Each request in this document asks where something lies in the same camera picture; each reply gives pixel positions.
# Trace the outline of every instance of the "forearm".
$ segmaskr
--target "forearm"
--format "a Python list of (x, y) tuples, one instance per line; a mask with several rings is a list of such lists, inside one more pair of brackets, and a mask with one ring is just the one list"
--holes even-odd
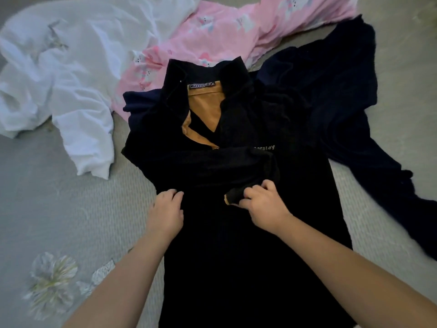
[(404, 282), (301, 220), (278, 232), (363, 328), (437, 327), (437, 306)]
[(64, 328), (136, 327), (168, 243), (143, 236), (96, 287)]

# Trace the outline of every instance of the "tan inner lining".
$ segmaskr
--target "tan inner lining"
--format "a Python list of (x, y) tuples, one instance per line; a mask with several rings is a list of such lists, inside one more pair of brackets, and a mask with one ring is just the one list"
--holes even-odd
[[(216, 81), (214, 86), (190, 89), (188, 87), (188, 103), (200, 120), (214, 132), (219, 124), (221, 109), (220, 103), (224, 100), (225, 94), (221, 88), (220, 81)], [(216, 144), (211, 143), (208, 139), (201, 136), (190, 128), (191, 112), (188, 112), (187, 118), (182, 125), (182, 133), (194, 140), (196, 143), (209, 145), (213, 149), (219, 148)]]

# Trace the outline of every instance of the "clothing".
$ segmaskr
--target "clothing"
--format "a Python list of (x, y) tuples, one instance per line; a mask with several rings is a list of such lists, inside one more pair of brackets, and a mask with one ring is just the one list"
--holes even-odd
[(120, 79), (112, 104), (125, 120), (122, 95), (161, 88), (170, 59), (211, 67), (241, 56), (249, 68), (281, 38), (356, 15), (358, 0), (260, 0), (241, 8), (201, 1), (169, 40), (143, 50)]
[(52, 116), (77, 174), (108, 179), (111, 99), (132, 51), (162, 43), (200, 0), (60, 0), (28, 7), (0, 31), (0, 134)]
[[(150, 103), (145, 93), (124, 98), (126, 108)], [(291, 248), (223, 198), (279, 171), (287, 208), (352, 248), (308, 111), (295, 90), (253, 82), (241, 58), (210, 68), (169, 61), (160, 100), (140, 111), (122, 151), (157, 192), (184, 191), (184, 226), (164, 255), (161, 327), (355, 325)]]
[(329, 158), (348, 166), (361, 186), (437, 259), (437, 202), (419, 198), (412, 172), (370, 137), (364, 110), (376, 104), (375, 32), (361, 17), (324, 40), (284, 49), (252, 76), (292, 87), (311, 105), (310, 124)]

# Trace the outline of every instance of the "white fabric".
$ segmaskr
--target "white fabric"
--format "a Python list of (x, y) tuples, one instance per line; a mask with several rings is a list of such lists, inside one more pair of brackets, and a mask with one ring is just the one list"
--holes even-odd
[(52, 115), (77, 167), (108, 179), (112, 92), (135, 51), (162, 42), (200, 0), (62, 0), (29, 7), (0, 31), (0, 134)]

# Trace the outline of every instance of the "black polo shirt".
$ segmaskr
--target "black polo shirt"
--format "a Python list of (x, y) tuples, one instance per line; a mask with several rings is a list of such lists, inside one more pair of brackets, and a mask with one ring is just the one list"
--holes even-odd
[[(145, 93), (124, 98), (148, 104)], [(296, 91), (251, 80), (241, 58), (211, 68), (170, 60), (159, 102), (136, 109), (123, 154), (157, 192), (185, 192), (184, 226), (164, 256), (160, 326), (355, 325), (296, 253), (223, 200), (275, 175), (295, 216), (352, 248)]]

